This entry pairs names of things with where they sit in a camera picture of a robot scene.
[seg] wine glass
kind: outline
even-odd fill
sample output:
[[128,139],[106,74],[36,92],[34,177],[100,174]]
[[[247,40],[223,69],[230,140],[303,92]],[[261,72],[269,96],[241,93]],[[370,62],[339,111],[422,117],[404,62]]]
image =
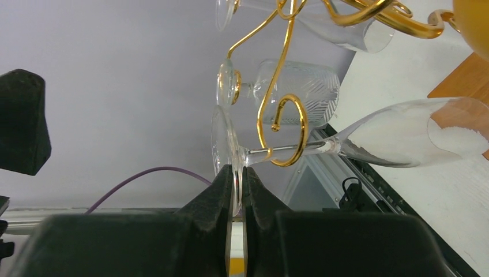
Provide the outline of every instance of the wine glass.
[[[217,74],[217,104],[225,109],[231,107],[239,87],[239,97],[253,98],[259,108],[265,97],[278,60],[266,59],[258,67],[258,76],[254,83],[241,83],[240,78],[229,59],[225,59]],[[266,107],[264,123],[272,124],[280,99],[295,94],[301,99],[307,113],[309,126],[324,126],[331,119],[338,105],[340,79],[333,69],[310,63],[286,61],[277,83],[273,87],[270,101]],[[281,123],[300,124],[299,113],[293,105],[285,105]]]
[[[272,12],[275,5],[262,0],[217,0],[216,25],[222,31],[230,23],[237,7],[248,7]],[[334,3],[338,12],[351,9],[346,3]],[[309,31],[340,47],[353,51],[377,53],[384,49],[392,39],[395,30],[374,18],[353,26],[338,26],[331,20],[323,3],[307,3],[296,17]]]
[[[334,136],[308,142],[302,155],[341,155],[386,167],[428,166],[483,154],[489,149],[488,138],[485,104],[466,97],[431,98],[378,110]],[[217,174],[225,164],[232,166],[234,214],[241,206],[243,167],[288,159],[296,147],[241,147],[228,114],[219,105],[214,107],[214,170]]]

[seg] white backdrop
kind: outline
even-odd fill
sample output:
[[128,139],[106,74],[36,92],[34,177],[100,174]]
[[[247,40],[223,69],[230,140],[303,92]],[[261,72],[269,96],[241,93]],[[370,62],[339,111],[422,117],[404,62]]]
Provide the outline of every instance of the white backdrop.
[[[214,0],[0,1],[0,74],[22,68],[45,78],[52,144],[37,176],[0,171],[0,194],[12,198],[11,207],[87,207],[150,167],[212,179],[216,73],[227,49],[266,16],[242,8],[219,33]],[[277,20],[236,51],[243,81],[262,59],[279,56],[284,31]],[[343,78],[352,53],[305,29],[295,34],[289,59],[329,65]],[[258,147],[251,107],[240,99],[232,117],[240,143]],[[273,138],[278,145],[298,137],[294,129]],[[294,170],[254,168],[279,196]],[[180,207],[203,188],[179,173],[152,173],[104,206]]]

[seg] gold wire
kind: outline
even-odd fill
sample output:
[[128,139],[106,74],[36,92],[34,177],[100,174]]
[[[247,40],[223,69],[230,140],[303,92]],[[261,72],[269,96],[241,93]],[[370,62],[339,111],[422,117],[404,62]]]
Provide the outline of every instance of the gold wire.
[[[398,1],[386,0],[383,4],[394,4],[394,6],[400,8],[404,11],[400,12],[399,10],[385,9],[383,5],[377,5],[382,0],[377,0],[376,3],[371,4],[371,0],[342,0],[343,2],[359,9],[357,13],[348,14],[346,16],[341,16],[342,18],[338,18],[337,13],[334,11],[330,0],[322,0],[325,4],[328,12],[331,15],[332,20],[341,26],[349,26],[360,23],[364,20],[371,18],[373,14],[375,19],[386,24],[387,26],[394,28],[400,32],[406,33],[408,35],[414,36],[416,38],[421,39],[434,39],[441,35],[443,32],[445,25],[443,22],[447,22],[453,29],[459,32],[454,14],[449,10],[436,10],[430,14],[428,17],[428,24],[418,22],[416,20],[411,19],[412,12],[406,7],[404,4]],[[365,11],[369,11],[371,13],[368,16],[363,16]]]
[[394,2],[394,0],[377,0],[370,5],[365,4],[365,6],[359,8],[358,6],[360,5],[360,3],[358,3],[357,1],[365,3],[368,0],[343,0],[343,2],[358,8],[359,11],[352,14],[338,14],[335,11],[334,5],[331,3],[330,0],[322,0],[324,5],[326,6],[326,9],[329,12],[331,19],[334,21],[334,23],[336,23],[336,25],[340,26],[351,26],[362,23],[374,17],[376,14],[380,13],[382,10],[389,7]]
[[228,59],[231,59],[232,53],[236,48],[238,48],[241,44],[243,44],[245,41],[249,40],[252,36],[254,36],[256,33],[261,31],[261,29],[265,28],[272,20],[277,16],[277,10],[274,10],[272,14],[265,20],[263,21],[262,24],[260,24],[258,27],[255,28],[255,30],[251,31],[248,35],[240,39],[238,42],[236,42],[228,51]]
[[[281,9],[282,8],[281,5],[284,5],[285,2],[286,1],[277,3],[277,10]],[[294,13],[295,4],[296,4],[296,0],[291,0],[291,8],[290,8],[291,14]],[[270,81],[270,85],[268,86],[266,94],[263,97],[263,100],[262,100],[260,107],[258,109],[257,131],[258,131],[258,137],[259,137],[261,146],[263,148],[269,148],[267,146],[267,143],[265,140],[265,133],[263,130],[263,117],[265,114],[266,105],[268,104],[269,98],[272,94],[273,87],[277,83],[280,72],[281,72],[282,67],[284,65],[284,62],[285,62],[285,58],[287,56],[290,41],[292,38],[292,32],[294,30],[294,23],[295,23],[295,18],[292,17],[288,22],[287,31],[285,33],[284,47],[282,49],[282,54],[280,55],[279,61],[277,63],[277,68],[275,68],[275,72],[273,73],[272,79]],[[290,165],[294,164],[295,162],[297,162],[297,160],[300,158],[300,156],[302,155],[302,152],[304,151],[304,148],[306,147],[307,135],[308,135],[308,129],[309,129],[308,122],[307,122],[306,109],[304,108],[304,105],[302,104],[302,102],[300,101],[300,99],[297,96],[295,96],[293,94],[286,94],[280,99],[279,105],[277,107],[277,112],[275,115],[275,121],[274,121],[274,124],[272,125],[272,130],[274,132],[277,132],[280,130],[280,120],[282,117],[282,111],[283,111],[283,108],[284,108],[287,101],[292,101],[299,111],[300,137],[299,137],[299,143],[298,143],[296,151],[288,160],[285,160],[285,161],[273,160],[272,161],[273,164],[275,164],[277,166],[281,166],[281,167],[290,166]]]
[[283,20],[290,20],[290,19],[296,17],[300,13],[300,11],[302,10],[302,8],[306,4],[306,2],[307,2],[307,0],[301,0],[300,5],[299,5],[299,7],[297,9],[295,9],[294,11],[291,11],[291,14],[289,14],[289,15],[285,15],[284,12],[282,12],[282,7],[286,3],[286,1],[282,2],[280,0],[276,0],[276,3],[277,3],[277,11],[279,13],[279,16]]
[[238,101],[239,91],[241,90],[241,72],[234,70],[234,75],[236,76],[236,88],[234,90],[234,97],[232,98],[231,105],[234,105]]
[[399,1],[394,1],[392,6],[393,6],[394,11],[396,13],[402,15],[402,16],[405,16],[408,18],[411,18],[413,16],[412,11],[405,4],[403,4]]

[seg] black foam block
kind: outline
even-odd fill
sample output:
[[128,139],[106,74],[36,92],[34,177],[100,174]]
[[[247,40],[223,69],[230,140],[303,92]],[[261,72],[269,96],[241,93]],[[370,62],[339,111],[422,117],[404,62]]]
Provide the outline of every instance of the black foam block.
[[23,69],[0,76],[0,168],[36,175],[51,155],[45,82]]

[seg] glass stem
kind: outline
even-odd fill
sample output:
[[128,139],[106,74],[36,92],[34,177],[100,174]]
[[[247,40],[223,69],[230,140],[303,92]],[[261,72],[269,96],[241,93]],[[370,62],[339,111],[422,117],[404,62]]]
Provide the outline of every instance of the glass stem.
[[264,0],[239,0],[239,6],[257,10],[264,10],[266,12],[272,12],[276,8],[275,5],[265,2]]
[[[245,149],[242,148],[242,155],[245,166],[251,166],[255,163],[266,162],[269,160],[287,160],[297,149],[297,145],[287,145],[282,147],[271,148],[272,154],[269,155],[267,148],[262,149]],[[306,144],[302,156],[315,154],[338,154],[340,152],[340,142],[335,137],[328,137],[324,140],[313,141]]]

